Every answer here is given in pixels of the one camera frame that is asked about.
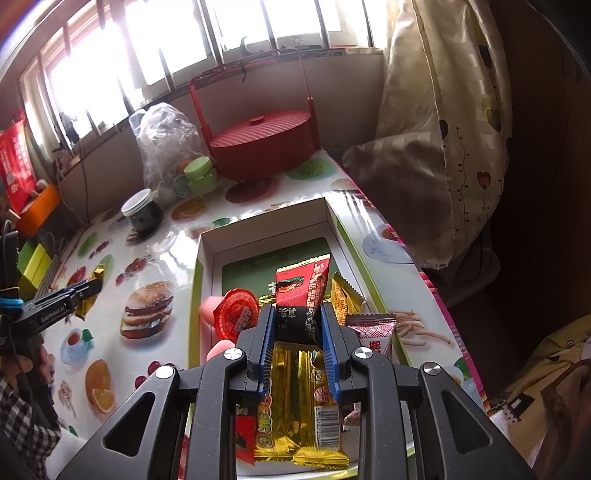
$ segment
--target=snack package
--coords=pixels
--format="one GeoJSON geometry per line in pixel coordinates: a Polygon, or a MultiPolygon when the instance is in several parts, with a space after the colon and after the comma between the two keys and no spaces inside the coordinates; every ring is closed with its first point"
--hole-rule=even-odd
{"type": "Polygon", "coordinates": [[[275,275],[275,340],[319,345],[316,312],[324,297],[330,254],[279,268],[275,275]]]}
{"type": "Polygon", "coordinates": [[[344,325],[347,314],[361,312],[363,297],[337,272],[333,275],[330,302],[339,325],[344,325]]]}
{"type": "MultiPolygon", "coordinates": [[[[381,353],[392,361],[392,335],[396,330],[394,314],[347,315],[346,325],[355,330],[361,345],[381,353]]],[[[345,417],[347,426],[361,423],[361,405],[355,404],[355,409],[345,417]]]]}
{"type": "Polygon", "coordinates": [[[273,350],[271,393],[258,407],[257,461],[343,469],[340,412],[328,390],[322,353],[280,343],[273,350]]]}
{"type": "Polygon", "coordinates": [[[255,464],[255,435],[256,435],[256,405],[236,404],[235,410],[235,438],[236,458],[255,464]]]}
{"type": "Polygon", "coordinates": [[[271,391],[258,406],[254,458],[256,461],[291,460],[297,444],[288,435],[292,427],[291,364],[293,351],[273,349],[271,391]]]}
{"type": "MultiPolygon", "coordinates": [[[[95,278],[100,278],[101,282],[105,281],[105,266],[103,264],[97,265],[94,272],[92,272],[90,274],[90,277],[88,277],[87,280],[90,281],[90,280],[94,280],[95,278]]],[[[96,294],[96,295],[90,297],[89,299],[82,300],[80,302],[80,305],[78,305],[76,307],[76,310],[74,311],[74,315],[76,315],[79,319],[86,320],[86,314],[93,307],[93,305],[96,302],[96,298],[98,296],[99,295],[96,294]]]]}
{"type": "Polygon", "coordinates": [[[340,451],[339,405],[329,391],[322,352],[298,353],[298,386],[301,447],[293,462],[315,468],[347,468],[349,457],[340,451]]]}
{"type": "Polygon", "coordinates": [[[244,288],[229,290],[213,310],[217,337],[236,343],[241,331],[256,325],[258,312],[258,303],[251,291],[244,288]]]}

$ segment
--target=pink snack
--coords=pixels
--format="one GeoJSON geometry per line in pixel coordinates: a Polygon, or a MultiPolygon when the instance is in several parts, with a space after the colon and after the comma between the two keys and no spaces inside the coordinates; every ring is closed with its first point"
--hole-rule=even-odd
{"type": "Polygon", "coordinates": [[[213,326],[213,311],[220,305],[223,297],[207,297],[199,307],[199,317],[207,323],[213,326]]]}
{"type": "Polygon", "coordinates": [[[222,353],[225,350],[228,350],[229,348],[234,348],[235,346],[236,346],[236,344],[234,342],[231,342],[230,340],[226,340],[226,339],[220,340],[209,351],[209,353],[207,354],[206,360],[213,358],[217,354],[222,353]]]}

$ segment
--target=wall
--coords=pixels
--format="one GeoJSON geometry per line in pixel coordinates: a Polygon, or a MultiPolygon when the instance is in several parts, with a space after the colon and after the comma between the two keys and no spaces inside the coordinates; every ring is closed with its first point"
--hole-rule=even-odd
{"type": "Polygon", "coordinates": [[[527,354],[591,313],[591,84],[558,35],[522,0],[491,0],[514,111],[505,191],[493,217],[494,289],[527,354]]]}
{"type": "MultiPolygon", "coordinates": [[[[382,55],[354,54],[305,60],[318,119],[320,139],[328,150],[344,149],[375,135],[383,87],[382,55]]],[[[299,62],[249,72],[245,83],[235,76],[199,90],[204,114],[214,132],[265,112],[307,109],[299,62]]],[[[199,125],[189,95],[172,105],[199,125]]],[[[93,150],[85,159],[90,217],[121,205],[143,188],[139,149],[129,128],[93,150]]],[[[82,167],[60,183],[66,202],[80,218],[85,214],[82,167]]]]}

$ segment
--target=green jar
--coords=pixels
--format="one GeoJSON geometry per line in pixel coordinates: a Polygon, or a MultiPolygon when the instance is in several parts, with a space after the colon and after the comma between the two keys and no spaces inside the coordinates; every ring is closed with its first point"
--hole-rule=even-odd
{"type": "Polygon", "coordinates": [[[185,167],[184,173],[189,179],[191,191],[198,197],[213,192],[219,185],[217,171],[209,157],[196,158],[185,167]]]}

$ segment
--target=yellow snack wrapper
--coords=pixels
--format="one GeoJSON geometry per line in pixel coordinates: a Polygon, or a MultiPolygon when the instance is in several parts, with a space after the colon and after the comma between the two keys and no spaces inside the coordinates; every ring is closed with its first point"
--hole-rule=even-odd
{"type": "Polygon", "coordinates": [[[293,352],[275,347],[271,363],[271,391],[258,406],[255,460],[291,460],[298,445],[288,435],[292,427],[290,379],[293,352]]]}
{"type": "Polygon", "coordinates": [[[339,405],[329,391],[324,357],[318,350],[298,353],[300,449],[296,465],[345,469],[349,457],[340,451],[339,405]]]}
{"type": "Polygon", "coordinates": [[[337,272],[333,275],[330,302],[335,310],[339,325],[344,325],[347,314],[361,312],[363,296],[337,272]]]}
{"type": "MultiPolygon", "coordinates": [[[[103,264],[99,264],[95,268],[94,272],[90,274],[90,277],[88,277],[87,280],[90,281],[94,280],[95,278],[100,278],[102,282],[105,281],[105,266],[103,264]]],[[[74,311],[74,315],[76,315],[78,318],[82,320],[86,320],[86,314],[95,304],[97,296],[98,295],[94,295],[89,299],[82,300],[78,308],[74,311]]]]}

